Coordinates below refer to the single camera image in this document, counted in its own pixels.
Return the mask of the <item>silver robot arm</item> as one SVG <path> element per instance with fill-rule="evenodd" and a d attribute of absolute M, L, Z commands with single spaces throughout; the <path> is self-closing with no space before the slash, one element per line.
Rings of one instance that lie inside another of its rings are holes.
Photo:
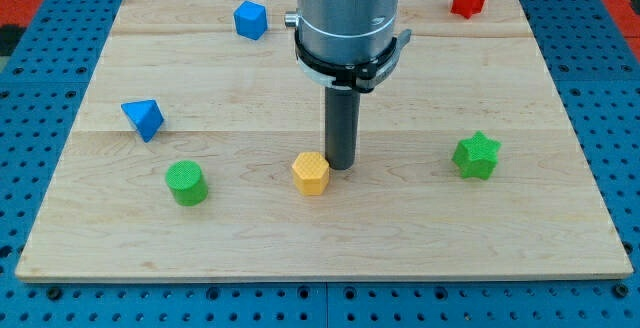
<path fill-rule="evenodd" d="M 293 26 L 297 62 L 316 83 L 370 93 L 386 80 L 412 31 L 394 33 L 398 0 L 297 0 L 285 16 Z"/>

